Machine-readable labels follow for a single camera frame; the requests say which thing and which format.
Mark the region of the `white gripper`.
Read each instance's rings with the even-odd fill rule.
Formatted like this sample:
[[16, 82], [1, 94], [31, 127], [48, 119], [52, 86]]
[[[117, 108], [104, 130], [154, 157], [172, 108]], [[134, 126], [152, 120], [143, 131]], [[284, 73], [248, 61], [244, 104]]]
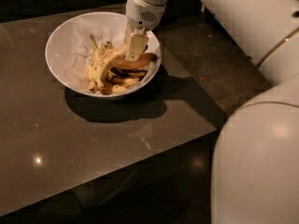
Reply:
[[127, 0], [125, 15], [127, 22], [123, 44], [127, 45], [125, 60], [136, 62], [146, 49], [149, 38], [132, 33], [134, 29], [151, 31], [156, 28], [165, 11], [166, 0]]

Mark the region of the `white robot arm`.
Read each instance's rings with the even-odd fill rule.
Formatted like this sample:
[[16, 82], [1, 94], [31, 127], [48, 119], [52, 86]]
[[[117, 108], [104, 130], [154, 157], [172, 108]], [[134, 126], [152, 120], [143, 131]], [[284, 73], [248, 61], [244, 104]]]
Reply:
[[[210, 224], [299, 224], [297, 0], [200, 0], [269, 88], [228, 118], [213, 152]], [[137, 11], [167, 0], [128, 0]]]

